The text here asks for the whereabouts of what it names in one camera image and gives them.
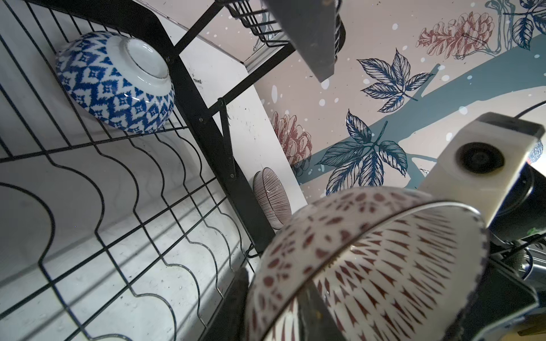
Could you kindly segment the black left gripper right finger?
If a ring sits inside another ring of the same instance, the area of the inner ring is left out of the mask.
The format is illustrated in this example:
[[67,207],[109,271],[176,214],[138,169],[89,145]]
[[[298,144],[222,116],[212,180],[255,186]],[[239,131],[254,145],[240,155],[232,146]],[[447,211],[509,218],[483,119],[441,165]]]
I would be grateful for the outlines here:
[[345,341],[314,283],[306,283],[298,292],[300,340]]

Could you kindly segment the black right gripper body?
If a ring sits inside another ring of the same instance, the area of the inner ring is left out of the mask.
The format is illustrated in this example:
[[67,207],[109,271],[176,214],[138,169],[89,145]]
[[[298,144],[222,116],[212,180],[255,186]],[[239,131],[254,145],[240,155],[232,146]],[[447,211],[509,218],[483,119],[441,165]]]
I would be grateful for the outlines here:
[[445,340],[500,340],[545,307],[545,266],[531,247],[545,241],[545,176],[524,166],[489,227],[490,257],[476,293]]

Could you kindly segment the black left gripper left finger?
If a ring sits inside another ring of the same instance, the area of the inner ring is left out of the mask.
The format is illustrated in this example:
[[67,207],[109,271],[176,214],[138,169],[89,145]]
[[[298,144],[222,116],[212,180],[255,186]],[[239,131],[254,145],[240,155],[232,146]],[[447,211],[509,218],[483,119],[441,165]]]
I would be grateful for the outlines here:
[[240,340],[243,334],[249,274],[245,267],[235,273],[225,298],[215,312],[200,340]]

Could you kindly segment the white red dotted bowl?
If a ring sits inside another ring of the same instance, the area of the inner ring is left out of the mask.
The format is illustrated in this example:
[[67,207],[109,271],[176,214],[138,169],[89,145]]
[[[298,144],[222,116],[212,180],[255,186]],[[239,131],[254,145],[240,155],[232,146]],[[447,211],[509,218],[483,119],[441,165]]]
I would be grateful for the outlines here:
[[300,340],[314,283],[346,340],[445,340],[474,295],[489,232],[473,207],[417,190],[357,187],[293,214],[265,249],[245,340]]

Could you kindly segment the orange and blue patterned bowl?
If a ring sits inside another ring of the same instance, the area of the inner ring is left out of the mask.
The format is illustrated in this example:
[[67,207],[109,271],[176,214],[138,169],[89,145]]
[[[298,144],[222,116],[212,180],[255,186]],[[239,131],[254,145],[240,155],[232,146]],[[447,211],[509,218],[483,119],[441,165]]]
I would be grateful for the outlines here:
[[168,65],[138,38],[109,31],[84,34],[57,53],[55,73],[84,110],[125,132],[154,133],[174,110]]

